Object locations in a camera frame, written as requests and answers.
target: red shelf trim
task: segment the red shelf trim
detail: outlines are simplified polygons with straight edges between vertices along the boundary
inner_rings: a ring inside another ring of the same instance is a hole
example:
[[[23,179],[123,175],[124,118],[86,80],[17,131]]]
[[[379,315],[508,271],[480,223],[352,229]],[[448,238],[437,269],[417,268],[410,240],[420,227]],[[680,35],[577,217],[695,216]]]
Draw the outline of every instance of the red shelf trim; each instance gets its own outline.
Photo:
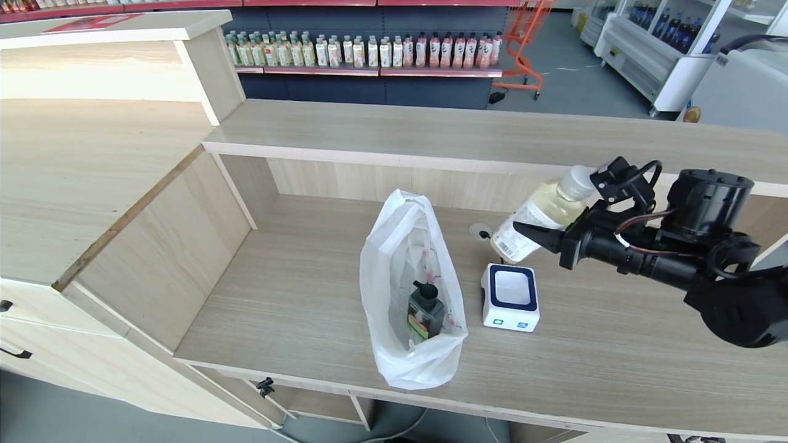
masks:
[[[503,71],[500,68],[491,69],[436,69],[436,68],[381,68],[381,76],[408,76],[408,77],[473,77],[497,78]]]
[[[377,0],[379,6],[520,6],[519,0]]]
[[[0,14],[0,23],[11,23],[14,21],[25,21],[28,19],[27,13]]]
[[[158,11],[160,9],[189,8],[238,8],[243,0],[175,0],[173,2],[128,3],[123,5],[126,11]]]
[[[375,6],[376,0],[243,0],[244,6]]]
[[[105,3],[78,6],[61,6],[54,8],[27,11],[28,20],[39,18],[93,16],[103,14],[117,14],[123,12],[123,5],[107,5]]]
[[[366,76],[377,77],[377,69],[356,68],[307,68],[295,66],[266,66],[266,74],[303,74],[308,76]]]

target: cabinet handle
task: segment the cabinet handle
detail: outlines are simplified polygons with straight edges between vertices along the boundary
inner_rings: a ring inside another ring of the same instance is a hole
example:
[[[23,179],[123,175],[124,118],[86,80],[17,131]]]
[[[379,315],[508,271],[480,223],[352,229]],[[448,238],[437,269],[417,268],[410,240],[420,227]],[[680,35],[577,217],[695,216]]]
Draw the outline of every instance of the cabinet handle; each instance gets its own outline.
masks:
[[[17,357],[18,359],[29,359],[30,357],[33,357],[33,354],[30,351],[22,351],[22,352],[20,352],[18,354],[14,354],[13,352],[8,352],[8,351],[6,351],[3,348],[0,348],[0,351],[3,351],[4,353],[8,354],[9,356]]]

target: cabinet door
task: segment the cabinet door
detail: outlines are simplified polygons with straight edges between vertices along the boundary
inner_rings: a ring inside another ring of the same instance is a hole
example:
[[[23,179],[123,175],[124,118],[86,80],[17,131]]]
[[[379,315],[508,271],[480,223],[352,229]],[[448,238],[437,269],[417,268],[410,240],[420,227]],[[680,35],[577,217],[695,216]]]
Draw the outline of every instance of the cabinet door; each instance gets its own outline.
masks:
[[[0,337],[2,340],[2,349],[8,353],[17,356],[11,356],[3,353],[0,356],[0,368],[13,372],[15,374],[24,375],[25,377],[35,378],[42,382],[52,383],[53,385],[62,386],[64,388],[75,389],[84,393],[90,393],[99,396],[107,396],[105,393],[90,386],[86,383],[80,382],[67,374],[60,372],[54,368],[48,367],[42,362],[39,356],[29,356],[29,358],[20,358],[26,349],[18,348],[14,344],[9,343],[5,337]]]
[[[9,352],[30,352],[30,362],[2,354],[2,364],[14,359],[17,371],[59,372],[90,391],[127,401],[152,412],[241,426],[267,427],[201,389],[121,337],[82,333],[31,322],[5,319],[0,346]]]

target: counter surface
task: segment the counter surface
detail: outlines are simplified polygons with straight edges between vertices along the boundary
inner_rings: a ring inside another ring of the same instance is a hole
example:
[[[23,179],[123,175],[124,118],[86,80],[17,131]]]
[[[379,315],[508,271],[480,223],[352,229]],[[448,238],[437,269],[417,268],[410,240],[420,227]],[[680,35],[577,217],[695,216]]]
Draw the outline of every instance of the counter surface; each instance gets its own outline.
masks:
[[[104,29],[45,33],[62,24],[83,20],[84,18],[90,17],[68,17],[0,24],[0,50],[80,43],[189,40],[229,22],[232,20],[232,14],[226,9],[142,13],[137,17],[119,21]]]

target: barcode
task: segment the barcode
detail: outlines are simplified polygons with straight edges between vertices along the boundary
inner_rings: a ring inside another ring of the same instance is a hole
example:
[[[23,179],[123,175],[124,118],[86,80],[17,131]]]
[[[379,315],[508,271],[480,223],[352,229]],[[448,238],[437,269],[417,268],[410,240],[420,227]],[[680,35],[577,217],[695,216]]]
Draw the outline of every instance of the barcode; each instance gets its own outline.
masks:
[[[501,251],[503,251],[503,252],[504,252],[504,254],[506,254],[506,255],[508,255],[508,256],[510,256],[510,257],[512,257],[512,256],[515,254],[515,252],[514,252],[514,251],[512,251],[512,250],[511,250],[511,249],[510,249],[510,248],[509,248],[509,247],[508,247],[508,246],[507,246],[507,245],[504,243],[504,241],[500,239],[500,237],[498,237],[498,238],[495,240],[495,245],[498,247],[498,249],[500,249]]]

